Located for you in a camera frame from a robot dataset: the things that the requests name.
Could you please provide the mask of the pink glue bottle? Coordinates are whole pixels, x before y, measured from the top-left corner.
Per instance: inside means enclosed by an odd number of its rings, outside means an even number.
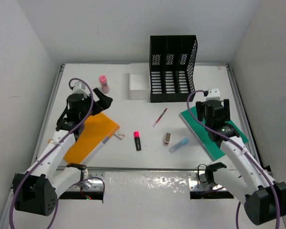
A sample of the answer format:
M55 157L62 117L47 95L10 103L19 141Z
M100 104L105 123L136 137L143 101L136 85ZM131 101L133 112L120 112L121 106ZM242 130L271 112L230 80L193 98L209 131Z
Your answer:
M109 92L109 86L108 86L108 83L107 83L107 78L105 75L101 75L99 76L99 82L101 84L101 89L102 89L102 92L103 93L108 93Z

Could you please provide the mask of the green notebook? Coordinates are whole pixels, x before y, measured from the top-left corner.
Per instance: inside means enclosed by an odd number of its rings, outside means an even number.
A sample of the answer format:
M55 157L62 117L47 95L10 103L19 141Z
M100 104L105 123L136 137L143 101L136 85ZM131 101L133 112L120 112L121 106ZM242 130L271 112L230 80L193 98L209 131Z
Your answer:
M196 107L192 107L191 111L195 117L197 117L196 113ZM193 117L190 115L188 110L185 110L179 114L181 118L185 121L185 123L189 126L189 128L196 134L196 136L200 139L202 144L204 145L206 151L208 152L208 155L211 157L213 161L220 159L225 154L216 146L214 142L211 141L211 139L208 136L207 131L198 124ZM249 140L247 137L240 131L240 129L234 124L233 121L227 121L226 123L232 125L236 131L240 134L240 137L242 138L243 143L248 143Z

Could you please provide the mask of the small white eraser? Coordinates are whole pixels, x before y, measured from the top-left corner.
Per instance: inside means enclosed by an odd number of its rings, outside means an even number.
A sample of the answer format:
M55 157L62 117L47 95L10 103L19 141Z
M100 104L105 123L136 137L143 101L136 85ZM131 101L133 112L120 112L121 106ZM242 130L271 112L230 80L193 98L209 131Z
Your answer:
M119 130L117 130L114 135L119 138L120 140L123 140L123 138L125 137L125 134L120 132Z

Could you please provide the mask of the blue transparent tube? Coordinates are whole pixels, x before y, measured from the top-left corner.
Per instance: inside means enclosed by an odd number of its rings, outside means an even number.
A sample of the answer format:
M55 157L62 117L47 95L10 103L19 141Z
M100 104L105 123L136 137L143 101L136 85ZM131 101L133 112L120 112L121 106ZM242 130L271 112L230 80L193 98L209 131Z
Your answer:
M170 153L173 153L175 151L177 151L179 148L183 147L184 145L186 145L189 142L189 139L186 137L184 139L182 139L180 142L178 142L177 144L175 144L174 146L172 146L169 149Z

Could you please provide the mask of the pink black highlighter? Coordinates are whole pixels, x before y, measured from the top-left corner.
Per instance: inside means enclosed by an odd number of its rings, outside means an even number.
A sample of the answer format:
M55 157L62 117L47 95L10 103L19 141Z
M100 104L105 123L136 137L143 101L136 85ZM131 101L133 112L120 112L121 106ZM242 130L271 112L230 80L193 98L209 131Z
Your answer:
M138 131L135 131L133 133L133 136L134 136L134 142L135 142L135 147L136 147L136 150L137 151L141 151L141 141L140 141L140 134Z

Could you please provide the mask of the brown white stamp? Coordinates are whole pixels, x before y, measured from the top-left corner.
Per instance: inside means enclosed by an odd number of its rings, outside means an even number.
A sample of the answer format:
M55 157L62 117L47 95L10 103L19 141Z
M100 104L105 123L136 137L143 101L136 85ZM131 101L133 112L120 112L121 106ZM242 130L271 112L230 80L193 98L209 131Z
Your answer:
M164 145L167 146L170 143L171 133L166 133L164 136Z

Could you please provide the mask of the red pen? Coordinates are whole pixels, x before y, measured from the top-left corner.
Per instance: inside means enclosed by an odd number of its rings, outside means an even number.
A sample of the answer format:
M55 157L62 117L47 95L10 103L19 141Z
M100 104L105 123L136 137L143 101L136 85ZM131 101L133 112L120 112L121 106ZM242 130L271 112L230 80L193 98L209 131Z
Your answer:
M158 124L158 122L161 120L161 118L163 117L163 115L165 114L165 112L167 111L167 108L165 108L164 110L163 110L163 112L160 114L160 116L157 118L157 120L154 122L154 124L152 125L153 127L155 127L157 124Z

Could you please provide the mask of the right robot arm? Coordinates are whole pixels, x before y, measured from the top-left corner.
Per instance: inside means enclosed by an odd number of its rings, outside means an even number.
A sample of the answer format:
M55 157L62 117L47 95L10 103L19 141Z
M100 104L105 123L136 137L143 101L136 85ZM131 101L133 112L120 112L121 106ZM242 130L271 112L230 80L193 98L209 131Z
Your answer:
M197 119L212 142L232 161L241 177L230 173L221 162L205 169L208 184L226 188L244 206L255 225L280 220L286 215L286 183L278 183L247 150L240 133L229 123L229 100L196 102Z

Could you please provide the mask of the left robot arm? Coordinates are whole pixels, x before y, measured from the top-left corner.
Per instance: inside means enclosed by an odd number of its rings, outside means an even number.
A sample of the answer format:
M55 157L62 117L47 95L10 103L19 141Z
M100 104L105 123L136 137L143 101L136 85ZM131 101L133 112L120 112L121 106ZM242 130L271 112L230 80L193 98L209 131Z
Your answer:
M48 216L57 206L58 198L72 185L84 179L86 166L69 163L63 172L55 174L67 151L84 131L84 121L108 109L113 101L98 88L93 93L74 90L66 99L66 106L59 117L54 135L46 149L24 173L14 176L14 198L11 209Z

